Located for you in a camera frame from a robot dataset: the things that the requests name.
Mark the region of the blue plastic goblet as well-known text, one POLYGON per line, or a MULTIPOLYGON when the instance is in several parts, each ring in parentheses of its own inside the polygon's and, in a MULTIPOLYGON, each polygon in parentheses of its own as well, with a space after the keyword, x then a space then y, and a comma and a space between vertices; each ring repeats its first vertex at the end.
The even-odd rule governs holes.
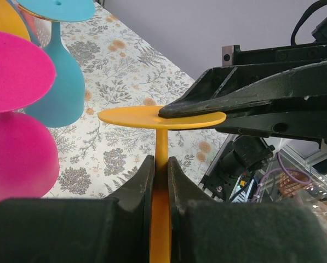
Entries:
POLYGON ((51 39, 43 50, 51 58, 56 77, 50 91, 25 107, 24 112, 46 127, 59 128, 77 121, 84 110, 85 83, 79 64, 61 41, 61 22, 80 22, 95 14, 92 1, 24 0, 20 7, 34 16, 51 21, 51 39))

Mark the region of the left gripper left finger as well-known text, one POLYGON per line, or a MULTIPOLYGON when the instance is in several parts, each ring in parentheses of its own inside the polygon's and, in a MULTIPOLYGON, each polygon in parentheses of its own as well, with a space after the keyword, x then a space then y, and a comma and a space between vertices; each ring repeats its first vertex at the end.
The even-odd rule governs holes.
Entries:
POLYGON ((103 199, 0 202, 0 262, 148 262, 154 166, 103 199))

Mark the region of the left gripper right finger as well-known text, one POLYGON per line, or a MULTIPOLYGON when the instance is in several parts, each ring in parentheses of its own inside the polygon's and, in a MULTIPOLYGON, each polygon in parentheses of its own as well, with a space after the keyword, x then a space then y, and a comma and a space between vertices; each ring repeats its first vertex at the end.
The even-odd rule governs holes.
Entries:
POLYGON ((327 235, 303 205, 217 202, 175 157, 168 186, 172 262, 327 262, 327 235))

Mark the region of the magenta plastic goblet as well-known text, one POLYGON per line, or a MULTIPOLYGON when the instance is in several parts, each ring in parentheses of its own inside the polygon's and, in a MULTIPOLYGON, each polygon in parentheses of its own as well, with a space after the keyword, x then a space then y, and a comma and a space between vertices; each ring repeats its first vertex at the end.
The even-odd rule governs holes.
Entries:
POLYGON ((40 47, 0 31, 0 201, 43 197, 59 176, 53 136, 21 112, 45 96, 55 77, 55 66, 40 47))

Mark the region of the yellow plastic goblet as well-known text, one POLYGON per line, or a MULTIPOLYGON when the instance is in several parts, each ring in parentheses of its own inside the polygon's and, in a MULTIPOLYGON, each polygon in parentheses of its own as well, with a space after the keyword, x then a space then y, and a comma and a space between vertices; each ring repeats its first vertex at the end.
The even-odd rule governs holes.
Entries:
POLYGON ((0 0, 0 31, 30 41, 30 35, 17 11, 5 0, 0 0))
POLYGON ((170 262, 171 217, 168 190, 168 131, 211 127, 226 120, 223 112, 193 117, 162 118, 161 106, 118 107, 97 114, 99 120, 123 127, 156 131, 155 175, 151 197, 150 262, 170 262))

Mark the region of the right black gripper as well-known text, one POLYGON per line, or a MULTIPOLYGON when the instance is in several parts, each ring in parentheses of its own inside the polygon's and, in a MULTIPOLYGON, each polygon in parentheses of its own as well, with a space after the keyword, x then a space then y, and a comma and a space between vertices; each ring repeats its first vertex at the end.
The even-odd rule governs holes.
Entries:
POLYGON ((221 111, 227 118, 218 132, 276 137, 292 141, 327 140, 327 17, 299 44, 299 29, 327 1, 315 1, 296 23, 290 45, 241 50, 222 49, 225 67, 206 70, 182 97, 159 110, 177 118, 221 111))

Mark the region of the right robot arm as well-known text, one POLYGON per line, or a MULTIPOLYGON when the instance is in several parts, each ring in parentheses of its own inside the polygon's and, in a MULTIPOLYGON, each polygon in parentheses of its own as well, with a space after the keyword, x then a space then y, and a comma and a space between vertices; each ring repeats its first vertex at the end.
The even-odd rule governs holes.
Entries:
POLYGON ((206 70, 176 101, 159 111, 163 118, 223 112, 215 128, 236 135, 214 159, 203 188, 223 201, 234 198, 241 175, 254 176, 273 156, 276 137, 327 141, 327 17, 312 32, 314 42, 242 51, 224 46, 222 66, 206 70))

